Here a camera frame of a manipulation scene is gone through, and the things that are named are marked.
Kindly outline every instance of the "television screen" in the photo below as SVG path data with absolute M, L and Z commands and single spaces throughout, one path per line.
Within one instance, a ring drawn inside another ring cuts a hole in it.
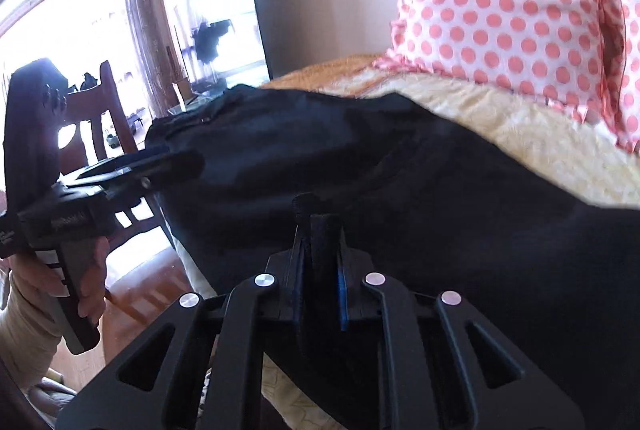
M 255 0 L 180 0 L 175 11 L 184 67 L 196 92 L 271 79 Z

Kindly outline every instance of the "person's hand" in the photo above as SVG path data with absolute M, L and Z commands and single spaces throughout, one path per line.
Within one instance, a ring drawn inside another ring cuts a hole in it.
M 100 237 L 95 241 L 94 262 L 86 270 L 80 283 L 80 301 L 78 315 L 88 317 L 94 325 L 98 324 L 104 313 L 104 281 L 107 278 L 106 260 L 109 254 L 109 242 Z M 51 296 L 65 296 L 65 286 L 55 271 L 49 269 L 34 255 L 16 254 L 9 257 L 20 293 L 27 301 L 39 309 L 45 310 L 40 291 Z

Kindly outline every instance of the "curtain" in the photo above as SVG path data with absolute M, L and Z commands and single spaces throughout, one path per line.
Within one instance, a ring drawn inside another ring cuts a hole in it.
M 152 0 L 125 0 L 133 44 L 138 55 L 151 115 L 162 117 L 177 103 L 173 73 Z

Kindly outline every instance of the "bed sheet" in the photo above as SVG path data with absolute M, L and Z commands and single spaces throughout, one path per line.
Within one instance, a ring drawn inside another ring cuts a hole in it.
M 640 208 L 640 162 L 589 124 L 500 88 L 433 74 L 391 74 L 370 67 L 376 56 L 350 56 L 274 80 L 267 88 L 298 88 L 354 98 L 389 92 L 462 124 L 503 152 L 599 206 Z M 337 430 L 337 422 L 310 401 L 265 356 L 262 392 L 295 430 Z

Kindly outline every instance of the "sleeve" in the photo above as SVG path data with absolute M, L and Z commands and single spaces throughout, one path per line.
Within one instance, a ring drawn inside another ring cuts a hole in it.
M 20 279 L 11 273 L 9 280 L 9 302 L 0 311 L 0 358 L 25 390 L 46 374 L 62 336 L 52 318 L 22 295 Z

